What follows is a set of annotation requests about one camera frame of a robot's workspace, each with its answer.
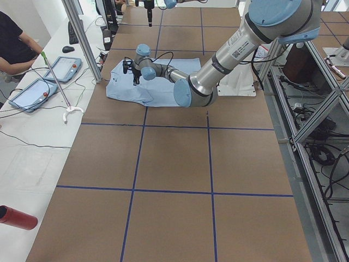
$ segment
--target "hand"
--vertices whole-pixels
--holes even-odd
[[[124,4],[126,0],[114,0],[115,4]]]

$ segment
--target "desk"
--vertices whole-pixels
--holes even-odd
[[[84,22],[84,28],[94,57],[97,57],[100,52],[98,48],[104,49],[101,30],[95,25],[94,17],[81,16],[81,19]],[[70,84],[81,75],[83,70],[88,67],[88,64],[79,44],[73,45],[75,48],[74,52],[62,53],[62,47],[69,45],[67,28],[68,20],[65,20],[45,46],[44,51],[51,64],[58,56],[62,55],[82,58],[82,67],[73,80],[68,83]],[[39,67],[46,67],[41,56],[33,64],[33,68]],[[38,72],[40,75],[44,75],[46,71],[41,70]],[[35,72],[27,73],[17,88],[25,88],[38,77]],[[72,84],[65,90],[65,94],[71,104],[75,105],[83,92],[79,106],[86,109],[95,85],[89,70],[79,79],[78,83],[85,86],[86,90],[84,92],[83,87]],[[43,105],[45,108],[55,106],[65,107],[65,102],[60,93],[52,96]],[[0,117],[19,112],[19,110],[6,112],[6,110],[11,109],[13,108],[6,103],[0,111]],[[68,124],[64,124],[62,120],[64,112],[64,108],[38,109],[31,114],[23,112],[8,118],[0,118],[1,131],[16,136],[30,144],[71,147],[83,114],[81,112],[69,114]],[[2,250],[0,261],[22,262],[28,256],[39,230],[53,190],[67,159],[69,149],[38,148],[27,146],[4,134],[0,134],[0,137],[1,205],[7,205],[35,215],[39,220],[37,227],[31,231],[0,224],[0,246]]]

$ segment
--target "sticker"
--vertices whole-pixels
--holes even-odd
[[[242,37],[242,32],[239,29],[235,34],[227,41],[228,48],[230,48],[235,42],[237,42]]]
[[[243,36],[240,29],[227,41],[227,46],[231,56],[238,61],[255,49],[255,45],[248,37]]]

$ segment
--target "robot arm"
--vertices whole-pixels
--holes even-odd
[[[322,0],[253,1],[239,30],[199,71],[190,75],[171,66],[153,63],[149,58],[150,48],[140,45],[132,65],[135,79],[140,75],[145,80],[164,77],[175,83],[173,94],[178,105],[209,105],[216,97],[216,83],[259,45],[271,43],[276,38],[281,44],[316,38],[320,29],[321,5]]]

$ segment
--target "brown cardboard surface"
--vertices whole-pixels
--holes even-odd
[[[321,19],[324,22],[346,22],[339,12],[321,12]]]
[[[349,12],[339,12],[341,16],[345,18],[347,22],[349,22]]]
[[[137,103],[123,102],[106,96],[107,83],[96,85],[83,123],[143,124],[146,108]]]
[[[202,8],[203,26],[240,26],[237,8]]]
[[[159,26],[161,23],[162,11],[159,8],[154,8],[152,13],[153,26]],[[122,25],[148,26],[147,10],[144,7],[127,7],[120,26],[122,27]]]
[[[130,196],[56,188],[27,262],[118,260]]]
[[[215,196],[220,262],[310,262],[292,198]]]
[[[159,30],[159,26],[120,25],[111,48],[136,49],[139,44],[147,44],[152,50],[155,50]]]
[[[205,27],[203,29],[205,51],[216,52],[239,29],[238,27]]]
[[[349,35],[349,26],[347,23],[327,22],[326,25],[334,35]]]
[[[214,261],[210,195],[136,192],[124,262]]]
[[[326,26],[325,23],[320,23],[320,32],[319,35],[332,35],[330,29]]]
[[[132,188],[142,127],[82,125],[58,185]]]
[[[159,50],[201,51],[201,27],[165,26],[161,28]]]
[[[215,192],[292,194],[273,131],[211,129]]]
[[[146,128],[136,188],[210,192],[206,129]]]
[[[140,43],[152,56],[180,50],[175,58],[203,64],[240,24],[237,9],[153,11],[154,24],[163,24],[149,28],[144,8],[127,9],[124,22],[133,26],[120,25],[106,80]],[[219,97],[207,108],[146,110],[108,99],[106,80],[95,87],[58,181],[73,188],[56,188],[28,261],[119,260],[126,232],[123,262],[212,262],[213,200],[218,261],[310,261],[292,198],[211,195],[291,194],[275,134],[261,130],[273,128],[261,91]]]
[[[256,97],[218,97],[208,110],[210,127],[273,128],[262,91]]]
[[[338,41],[340,42],[340,44],[344,44],[345,40],[348,39],[348,36],[347,35],[336,35]]]
[[[314,39],[313,44],[316,47],[316,50],[319,52],[321,57],[325,58],[327,54],[323,50],[323,47],[340,47],[340,43],[338,43],[336,37],[333,35],[320,35],[316,39]]]
[[[201,26],[200,8],[176,7],[164,10],[162,26]]]

